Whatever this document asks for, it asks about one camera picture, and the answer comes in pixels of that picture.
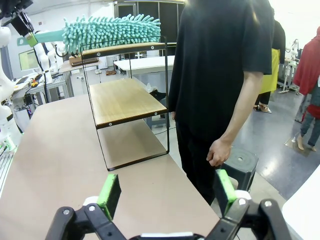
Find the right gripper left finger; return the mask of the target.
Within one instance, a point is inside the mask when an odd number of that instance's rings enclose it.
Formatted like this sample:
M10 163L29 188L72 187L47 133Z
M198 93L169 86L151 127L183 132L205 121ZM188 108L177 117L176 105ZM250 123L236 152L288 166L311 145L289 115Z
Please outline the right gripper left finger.
M118 175L108 175L96 203L88 203L78 210L60 207L45 238L82 240L87 234L96 234L100 240L124 240L125 236L113 223L121 192Z

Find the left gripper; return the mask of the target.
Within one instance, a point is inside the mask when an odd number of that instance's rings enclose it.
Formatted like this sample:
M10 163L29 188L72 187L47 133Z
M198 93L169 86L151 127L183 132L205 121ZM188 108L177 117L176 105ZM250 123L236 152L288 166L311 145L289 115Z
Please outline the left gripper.
M25 36L27 44L30 47L34 47L36 44L38 44L38 41L33 34L34 27L27 14L24 11L13 11L11 16L11 25L21 36Z

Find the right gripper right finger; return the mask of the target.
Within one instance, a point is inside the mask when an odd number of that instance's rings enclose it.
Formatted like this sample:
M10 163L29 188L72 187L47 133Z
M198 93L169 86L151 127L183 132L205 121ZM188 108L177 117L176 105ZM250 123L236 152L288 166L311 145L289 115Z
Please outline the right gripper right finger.
M235 190L224 169L215 171L213 184L221 218L206 240L233 240L240 229L251 229L258 240L290 240L292 237L276 200L256 203L249 192Z

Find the person's left hand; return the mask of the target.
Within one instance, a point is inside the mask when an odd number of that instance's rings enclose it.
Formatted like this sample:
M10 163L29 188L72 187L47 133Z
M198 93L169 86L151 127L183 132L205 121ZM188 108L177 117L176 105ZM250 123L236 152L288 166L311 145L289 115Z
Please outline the person's left hand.
M232 142L221 137L210 146L206 160L212 167L221 166L229 158L231 148Z

